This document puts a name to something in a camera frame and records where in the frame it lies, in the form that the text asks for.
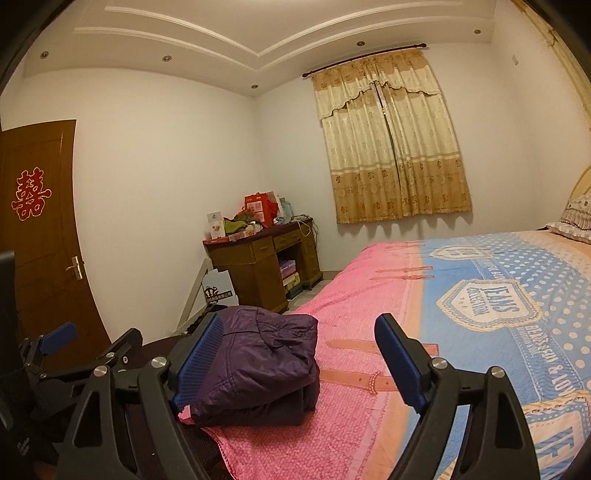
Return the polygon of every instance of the wooden door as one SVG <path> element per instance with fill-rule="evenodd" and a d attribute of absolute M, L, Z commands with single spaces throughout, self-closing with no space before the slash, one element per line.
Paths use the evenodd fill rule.
<path fill-rule="evenodd" d="M 96 358 L 109 337 L 80 254 L 72 194 L 75 120 L 0 134 L 0 251 L 14 250 L 18 336 L 72 322 L 78 338 L 44 363 L 47 370 Z M 79 268 L 73 266 L 73 260 Z"/>

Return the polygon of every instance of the pink bedspread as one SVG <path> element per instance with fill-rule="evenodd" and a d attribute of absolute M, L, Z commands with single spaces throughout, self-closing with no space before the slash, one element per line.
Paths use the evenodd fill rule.
<path fill-rule="evenodd" d="M 376 317 L 390 312 L 412 334 L 409 319 L 420 305 L 413 286 L 422 283 L 413 280 L 429 274 L 417 254 L 415 242 L 373 245 L 297 310 L 319 321 L 316 412 L 299 427 L 207 429 L 236 480 L 388 477 L 410 409 L 389 378 L 373 328 Z"/>

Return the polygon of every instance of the beige curtain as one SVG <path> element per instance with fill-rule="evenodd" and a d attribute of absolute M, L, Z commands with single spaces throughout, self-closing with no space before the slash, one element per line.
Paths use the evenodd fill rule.
<path fill-rule="evenodd" d="M 402 214 L 472 210 L 462 156 L 440 93 L 407 92 L 378 85 L 394 137 Z"/>
<path fill-rule="evenodd" d="M 562 40 L 558 32 L 523 0 L 512 0 L 512 2 L 521 10 L 538 29 L 540 34 L 546 40 L 548 46 L 554 51 L 554 54 L 560 60 L 560 63 L 573 82 L 581 102 L 587 113 L 587 119 L 591 124 L 591 81 L 585 74 L 580 63 Z"/>
<path fill-rule="evenodd" d="M 338 223 L 472 209 L 452 123 L 420 50 L 366 57 L 313 82 Z"/>
<path fill-rule="evenodd" d="M 394 150 L 372 90 L 322 120 L 337 223 L 402 218 Z"/>

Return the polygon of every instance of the bed sheet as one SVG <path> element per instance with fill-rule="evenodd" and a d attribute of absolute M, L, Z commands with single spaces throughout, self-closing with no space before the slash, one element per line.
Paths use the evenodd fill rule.
<path fill-rule="evenodd" d="M 214 428 L 236 480 L 384 480 L 417 416 L 373 339 L 390 312 L 406 334 L 456 368 L 508 373 L 542 480 L 559 478 L 591 431 L 591 245 L 518 232 L 365 249 L 297 310 L 319 320 L 316 412 L 300 427 Z M 438 476 L 447 480 L 467 407 Z"/>

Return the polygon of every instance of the tiled floor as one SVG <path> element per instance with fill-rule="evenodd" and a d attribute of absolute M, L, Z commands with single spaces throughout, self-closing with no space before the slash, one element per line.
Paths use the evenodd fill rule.
<path fill-rule="evenodd" d="M 296 298 L 294 298 L 293 300 L 290 300 L 290 306 L 288 307 L 286 313 L 293 312 L 294 310 L 297 310 L 304 303 L 306 303 L 306 302 L 310 301 L 311 299 L 313 299 L 314 297 L 316 297 L 320 293 L 320 291 L 325 286 L 327 286 L 330 282 L 331 282 L 331 280 L 322 280 L 322 281 L 319 281 L 316 285 L 314 285 L 314 288 L 312 288 L 312 290 L 304 290 Z"/>

